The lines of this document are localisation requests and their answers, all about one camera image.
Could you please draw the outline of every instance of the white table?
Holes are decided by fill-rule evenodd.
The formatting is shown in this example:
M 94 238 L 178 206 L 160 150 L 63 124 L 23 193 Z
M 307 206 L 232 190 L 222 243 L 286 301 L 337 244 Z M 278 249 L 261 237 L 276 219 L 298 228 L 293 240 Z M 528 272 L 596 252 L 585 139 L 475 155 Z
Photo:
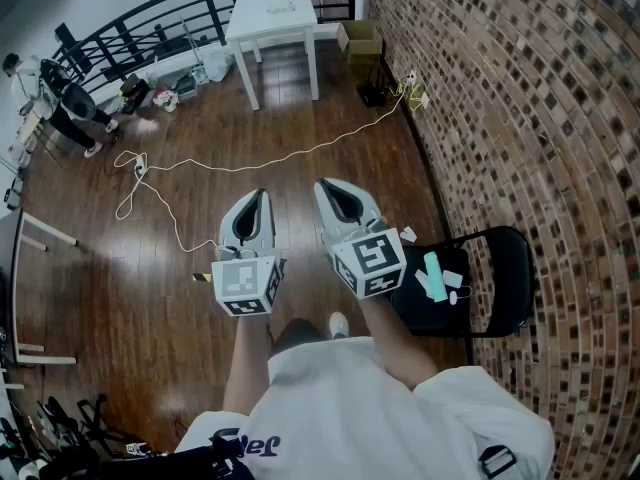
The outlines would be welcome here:
M 14 364 L 76 364 L 75 357 L 32 354 L 32 352 L 44 352 L 44 347 L 42 345 L 29 345 L 18 341 L 16 316 L 20 245 L 24 242 L 40 251 L 47 250 L 46 245 L 24 234 L 23 229 L 25 222 L 71 246 L 76 246 L 78 243 L 75 238 L 36 219 L 23 211 L 22 208 L 18 208 L 0 219 L 0 282 L 2 282 L 4 286 L 0 294 L 0 302 L 4 307 L 4 311 L 0 316 L 0 326 L 6 333 L 4 342 L 5 357 L 8 357 L 10 362 Z M 19 384 L 9 386 L 13 389 L 21 389 Z
M 318 76 L 313 42 L 313 27 L 317 23 L 318 19 L 311 0 L 236 0 L 225 38 L 233 50 L 253 110 L 258 110 L 260 106 L 253 92 L 240 42 L 252 41 L 256 62 L 262 62 L 258 39 L 303 33 L 309 59 L 311 97 L 317 100 Z

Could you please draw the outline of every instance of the white sneaker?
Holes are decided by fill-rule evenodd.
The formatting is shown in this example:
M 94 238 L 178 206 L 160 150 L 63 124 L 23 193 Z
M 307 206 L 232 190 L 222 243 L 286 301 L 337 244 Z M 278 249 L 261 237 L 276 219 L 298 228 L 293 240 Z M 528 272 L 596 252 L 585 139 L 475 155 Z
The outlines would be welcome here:
M 102 143 L 96 141 L 96 143 L 93 145 L 92 148 L 89 148 L 84 152 L 84 157 L 85 158 L 91 158 L 93 155 L 95 155 L 101 149 L 102 149 Z
M 115 119 L 112 119 L 111 121 L 109 121 L 109 124 L 107 125 L 107 128 L 106 128 L 107 133 L 111 133 L 113 130 L 115 130 L 118 127 L 119 124 L 120 123 Z
M 329 334 L 332 340 L 349 337 L 349 321 L 339 311 L 332 313 L 329 318 Z

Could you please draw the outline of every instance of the person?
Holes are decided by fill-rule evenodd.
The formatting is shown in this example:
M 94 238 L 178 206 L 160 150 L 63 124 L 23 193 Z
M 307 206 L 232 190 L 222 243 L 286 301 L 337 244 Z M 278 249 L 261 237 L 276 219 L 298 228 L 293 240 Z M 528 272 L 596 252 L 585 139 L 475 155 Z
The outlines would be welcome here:
M 359 305 L 371 337 L 333 313 L 332 339 L 294 320 L 271 348 L 268 317 L 240 317 L 222 411 L 176 452 L 237 435 L 259 480 L 546 478 L 548 421 L 481 367 L 438 372 L 384 296 Z
M 49 121 L 62 135 L 84 147 L 86 158 L 91 158 L 102 149 L 100 142 L 89 137 L 74 124 L 59 99 L 42 81 L 40 59 L 32 56 L 23 61 L 15 53 L 10 53 L 2 63 L 2 70 L 8 77 L 13 78 L 11 94 L 20 108 L 21 115 L 26 115 L 33 109 L 38 117 Z M 100 109 L 96 109 L 92 120 L 105 125 L 107 133 L 118 127 L 118 122 Z

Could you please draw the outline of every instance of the chair seat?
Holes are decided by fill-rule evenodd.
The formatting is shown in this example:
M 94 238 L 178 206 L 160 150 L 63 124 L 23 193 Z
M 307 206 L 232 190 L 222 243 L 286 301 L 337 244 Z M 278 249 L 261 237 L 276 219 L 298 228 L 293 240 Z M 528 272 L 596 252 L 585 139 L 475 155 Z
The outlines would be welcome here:
M 428 247 L 405 247 L 407 270 L 402 286 L 391 296 L 393 307 L 400 319 L 416 335 L 460 335 L 469 331 L 469 298 L 459 298 L 455 305 L 449 300 L 434 302 L 427 297 L 422 285 L 415 277 L 416 270 L 426 272 L 424 255 L 432 250 Z M 469 286 L 469 256 L 464 249 L 446 248 L 437 251 L 442 271 L 449 270 L 462 275 L 462 286 Z M 447 295 L 457 291 L 466 297 L 467 288 L 455 289 L 445 286 Z

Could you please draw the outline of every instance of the teal object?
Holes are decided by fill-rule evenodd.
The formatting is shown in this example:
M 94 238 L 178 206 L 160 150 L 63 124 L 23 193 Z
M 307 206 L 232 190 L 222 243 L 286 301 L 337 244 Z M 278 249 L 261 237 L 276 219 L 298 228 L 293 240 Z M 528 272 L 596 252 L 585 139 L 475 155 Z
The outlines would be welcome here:
M 447 300 L 447 290 L 444 287 L 442 270 L 440 269 L 440 262 L 438 262 L 436 253 L 432 251 L 425 254 L 424 264 L 427 267 L 427 275 L 429 276 L 429 286 L 433 293 L 433 300 L 435 302 Z

